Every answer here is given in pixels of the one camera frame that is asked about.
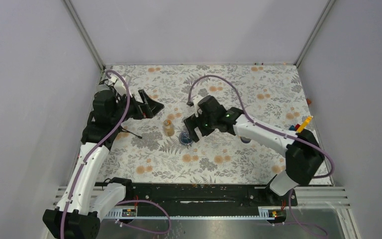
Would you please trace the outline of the round blue pill organizer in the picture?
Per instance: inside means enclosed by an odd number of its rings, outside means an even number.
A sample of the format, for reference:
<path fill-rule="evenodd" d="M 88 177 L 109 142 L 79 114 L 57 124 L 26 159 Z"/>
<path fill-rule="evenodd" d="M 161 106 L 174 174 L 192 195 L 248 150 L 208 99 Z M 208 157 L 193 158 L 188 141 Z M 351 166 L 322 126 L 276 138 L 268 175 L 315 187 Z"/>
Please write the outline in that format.
<path fill-rule="evenodd" d="M 188 131 L 183 131 L 179 135 L 179 142 L 182 145 L 190 146 L 193 143 L 192 138 L 190 137 L 190 134 Z"/>

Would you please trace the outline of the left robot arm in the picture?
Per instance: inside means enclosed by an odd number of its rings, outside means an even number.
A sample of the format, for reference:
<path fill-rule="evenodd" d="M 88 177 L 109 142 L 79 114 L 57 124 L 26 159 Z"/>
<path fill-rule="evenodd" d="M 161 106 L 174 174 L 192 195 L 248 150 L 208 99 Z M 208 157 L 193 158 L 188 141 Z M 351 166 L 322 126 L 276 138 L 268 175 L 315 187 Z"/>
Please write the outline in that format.
<path fill-rule="evenodd" d="M 92 200 L 92 192 L 115 138 L 124 131 L 121 124 L 128 119 L 151 119 L 164 108 L 144 90 L 138 93 L 140 101 L 126 90 L 110 87 L 95 93 L 72 177 L 56 207 L 45 210 L 42 217 L 54 238 L 95 239 L 106 214 L 118 202 L 127 205 L 134 200 L 129 179 L 111 179 L 95 200 Z"/>

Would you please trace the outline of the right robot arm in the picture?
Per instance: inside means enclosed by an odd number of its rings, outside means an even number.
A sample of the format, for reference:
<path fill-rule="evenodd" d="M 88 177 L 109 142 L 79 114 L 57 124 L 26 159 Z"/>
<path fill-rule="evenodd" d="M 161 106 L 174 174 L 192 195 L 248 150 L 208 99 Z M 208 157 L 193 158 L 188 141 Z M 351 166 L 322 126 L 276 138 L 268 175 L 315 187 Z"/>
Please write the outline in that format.
<path fill-rule="evenodd" d="M 319 151 L 319 144 L 309 130 L 296 132 L 270 126 L 261 121 L 248 119 L 244 110 L 226 109 L 211 95 L 190 103 L 194 113 L 184 120 L 189 136 L 198 142 L 200 136 L 214 131 L 239 136 L 243 141 L 255 141 L 280 154 L 286 168 L 267 185 L 265 197 L 268 203 L 278 205 L 285 194 L 296 186 L 306 186 L 314 178 L 325 156 Z"/>

